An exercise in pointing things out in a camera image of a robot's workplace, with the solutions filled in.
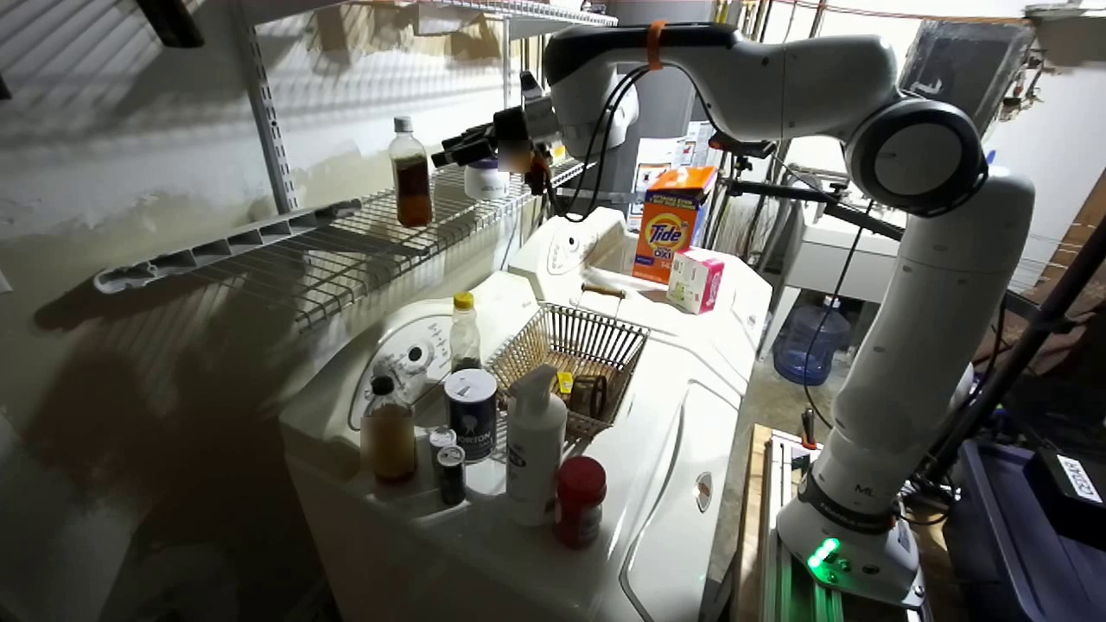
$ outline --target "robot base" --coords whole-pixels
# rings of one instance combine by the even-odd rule
[[[775,530],[820,584],[897,609],[921,609],[920,551],[903,517],[883,533],[857,533],[797,497],[779,514]]]

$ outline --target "box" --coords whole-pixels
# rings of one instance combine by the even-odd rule
[[[726,262],[709,252],[677,252],[667,279],[667,300],[686,315],[715,307]]]
[[[701,243],[701,205],[715,165],[675,165],[654,176],[633,252],[633,278],[667,282],[677,252]]]

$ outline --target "oil bottle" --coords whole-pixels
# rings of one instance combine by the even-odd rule
[[[390,176],[394,176],[394,209],[404,229],[425,229],[435,219],[430,190],[430,159],[425,145],[411,135],[408,118],[394,118],[390,140]]]
[[[373,406],[365,415],[368,467],[381,484],[411,480],[419,469],[411,407],[398,400],[390,377],[373,377]]]

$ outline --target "spice bottle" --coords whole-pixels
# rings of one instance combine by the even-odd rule
[[[408,118],[394,118],[390,140],[390,176],[394,176],[394,209],[404,229],[432,224],[432,194],[430,194],[430,159],[425,145],[411,135]]]
[[[609,477],[591,455],[570,455],[556,469],[556,539],[584,551],[597,539]]]
[[[411,407],[398,400],[394,381],[373,381],[373,406],[365,415],[368,467],[381,484],[411,480],[419,469]]]
[[[478,296],[470,290],[454,296],[448,371],[479,371]]]

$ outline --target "wire shelf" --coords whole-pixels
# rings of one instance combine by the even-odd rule
[[[123,296],[145,287],[237,282],[294,330],[319,325],[497,224],[492,205],[463,198],[458,182],[435,182],[439,220],[402,229],[394,194],[343,202],[321,210],[277,219],[236,234],[103,271],[94,287]]]

